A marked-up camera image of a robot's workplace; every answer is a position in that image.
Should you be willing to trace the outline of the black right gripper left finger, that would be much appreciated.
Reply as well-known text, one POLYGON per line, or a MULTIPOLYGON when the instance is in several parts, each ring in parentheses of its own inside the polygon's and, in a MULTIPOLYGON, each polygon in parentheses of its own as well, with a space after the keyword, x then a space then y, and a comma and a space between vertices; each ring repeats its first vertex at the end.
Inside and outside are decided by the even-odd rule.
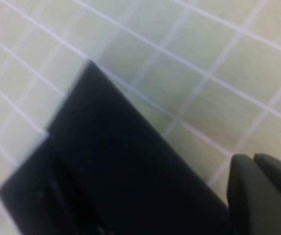
POLYGON ((244 155, 233 155, 227 199, 230 216, 240 235, 262 235, 272 221, 271 183, 254 161, 244 155))

